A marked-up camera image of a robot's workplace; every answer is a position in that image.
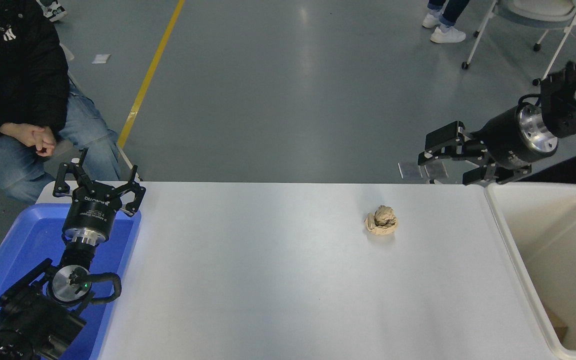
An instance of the gray floor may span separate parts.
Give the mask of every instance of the gray floor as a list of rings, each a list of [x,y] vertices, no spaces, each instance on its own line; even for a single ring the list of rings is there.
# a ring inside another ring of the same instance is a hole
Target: gray floor
[[[62,4],[71,73],[120,132],[178,2]],[[437,45],[423,0],[186,0],[125,152],[148,181],[415,182],[398,162],[416,162],[426,133],[455,120],[478,130],[537,91],[562,36],[533,52],[540,30],[493,18],[464,71],[489,4],[462,14],[466,41]],[[554,69],[576,60],[573,35]],[[576,136],[534,169],[574,155]],[[462,166],[446,168],[459,182]],[[23,208],[0,193],[0,242]]]

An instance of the robotic arm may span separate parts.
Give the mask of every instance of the robotic arm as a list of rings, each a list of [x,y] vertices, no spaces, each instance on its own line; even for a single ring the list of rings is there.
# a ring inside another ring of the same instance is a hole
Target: robotic arm
[[[537,98],[535,104],[527,99]],[[466,132],[455,121],[425,137],[418,165],[439,159],[468,161],[477,168],[463,174],[463,184],[507,183],[530,174],[531,164],[551,157],[559,139],[576,134],[576,63],[548,75],[541,92],[519,98],[518,104],[489,120],[480,130]]]
[[[86,325],[80,316],[83,310],[110,303],[121,294],[116,273],[91,274],[90,265],[97,246],[109,239],[117,212],[133,216],[146,189],[135,181],[137,166],[130,181],[119,187],[90,180],[82,169],[85,157],[83,150],[78,162],[63,162],[55,182],[54,196],[72,197],[62,228],[66,249],[59,264],[43,260],[0,296],[0,360],[58,359]],[[66,174],[77,181],[72,193]],[[128,192],[134,193],[134,200],[123,205],[121,196]],[[112,282],[112,294],[94,297],[94,283],[105,281]]]

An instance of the blue jeans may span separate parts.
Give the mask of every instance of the blue jeans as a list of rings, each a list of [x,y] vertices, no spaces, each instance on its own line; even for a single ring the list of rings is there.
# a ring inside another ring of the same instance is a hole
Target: blue jeans
[[[78,150],[87,148],[84,168],[92,180],[116,181],[121,173],[117,157],[117,133],[108,129],[94,103],[70,83],[66,125],[55,134]],[[10,198],[34,204],[44,187],[55,178],[44,171],[45,157],[14,137],[0,136],[0,188]]]
[[[441,10],[445,2],[446,0],[429,0],[428,9]],[[439,22],[446,25],[446,27],[454,27],[455,22],[457,22],[457,19],[462,12],[464,12],[469,2],[470,0],[450,0],[448,5],[446,5],[446,9],[444,9],[441,16],[439,16]]]

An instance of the white plastic bin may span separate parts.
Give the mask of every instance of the white plastic bin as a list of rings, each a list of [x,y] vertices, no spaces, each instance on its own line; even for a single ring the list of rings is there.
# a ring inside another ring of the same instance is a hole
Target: white plastic bin
[[[548,346],[576,360],[576,185],[492,184],[486,196]],[[544,306],[568,326],[563,344]]]

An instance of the crumpled paper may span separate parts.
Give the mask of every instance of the crumpled paper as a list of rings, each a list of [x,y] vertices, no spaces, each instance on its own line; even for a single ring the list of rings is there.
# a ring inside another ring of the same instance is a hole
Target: crumpled paper
[[[368,214],[363,221],[366,229],[375,235],[390,235],[400,224],[392,207],[381,205],[374,214]]]

